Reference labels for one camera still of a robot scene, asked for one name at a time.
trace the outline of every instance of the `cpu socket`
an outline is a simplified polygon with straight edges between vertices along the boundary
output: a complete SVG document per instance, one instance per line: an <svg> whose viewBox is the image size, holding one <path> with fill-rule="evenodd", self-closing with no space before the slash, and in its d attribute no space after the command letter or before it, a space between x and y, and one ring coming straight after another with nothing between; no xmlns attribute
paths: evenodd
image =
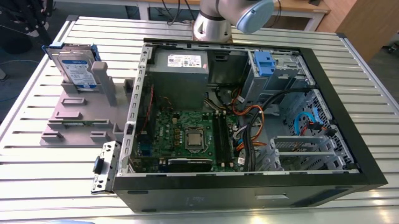
<svg viewBox="0 0 399 224"><path fill-rule="evenodd" d="M204 130L201 127L185 128L185 149L191 153L204 150Z"/></svg>

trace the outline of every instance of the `label sticker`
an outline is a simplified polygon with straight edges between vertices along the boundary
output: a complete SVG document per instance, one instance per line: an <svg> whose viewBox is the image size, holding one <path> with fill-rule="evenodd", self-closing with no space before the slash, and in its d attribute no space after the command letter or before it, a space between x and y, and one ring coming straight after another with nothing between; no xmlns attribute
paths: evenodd
<svg viewBox="0 0 399 224"><path fill-rule="evenodd" d="M200 55L169 55L168 67L200 68Z"/></svg>
<svg viewBox="0 0 399 224"><path fill-rule="evenodd" d="M237 158L237 164L244 165L245 164L245 159L239 157Z"/></svg>
<svg viewBox="0 0 399 224"><path fill-rule="evenodd" d="M243 103L245 99L241 96L237 96L237 100Z"/></svg>
<svg viewBox="0 0 399 224"><path fill-rule="evenodd" d="M93 74L87 71L88 63L84 60L63 60L68 76L73 84L80 88L95 88Z"/></svg>

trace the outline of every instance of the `aluminum table surface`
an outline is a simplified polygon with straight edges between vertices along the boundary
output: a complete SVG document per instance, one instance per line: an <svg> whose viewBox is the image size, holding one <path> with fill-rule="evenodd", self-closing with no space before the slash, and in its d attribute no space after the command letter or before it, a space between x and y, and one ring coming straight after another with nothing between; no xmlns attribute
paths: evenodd
<svg viewBox="0 0 399 224"><path fill-rule="evenodd" d="M80 17L65 22L56 41L97 44L108 75L120 83L136 75L144 37L189 40L191 26ZM351 44L335 34L279 29L261 29L252 35L233 29L232 37L236 43L314 49L388 185L310 209L133 214L115 195L89 194L99 148L43 148L39 144L63 91L60 73L44 56L0 126L0 222L399 223L398 104Z"/></svg>

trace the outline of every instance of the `table leg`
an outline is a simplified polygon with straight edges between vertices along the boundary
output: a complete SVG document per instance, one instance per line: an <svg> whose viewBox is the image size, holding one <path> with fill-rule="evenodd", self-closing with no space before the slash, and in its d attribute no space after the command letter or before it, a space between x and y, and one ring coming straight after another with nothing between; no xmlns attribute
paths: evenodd
<svg viewBox="0 0 399 224"><path fill-rule="evenodd" d="M324 17L324 13L315 13L312 18L310 19L307 25L306 25L304 30L306 31L316 31L323 17Z"/></svg>
<svg viewBox="0 0 399 224"><path fill-rule="evenodd" d="M149 20L149 4L147 2L137 2L140 20Z"/></svg>

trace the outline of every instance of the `hard drive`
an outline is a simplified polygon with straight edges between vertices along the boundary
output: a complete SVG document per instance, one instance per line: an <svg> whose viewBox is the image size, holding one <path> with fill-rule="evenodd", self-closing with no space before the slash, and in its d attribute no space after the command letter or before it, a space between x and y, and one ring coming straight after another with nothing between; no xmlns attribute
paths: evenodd
<svg viewBox="0 0 399 224"><path fill-rule="evenodd" d="M97 91L92 72L95 61L100 61L97 49L89 44L52 44L45 52L53 60L65 83L75 84L79 91Z"/></svg>

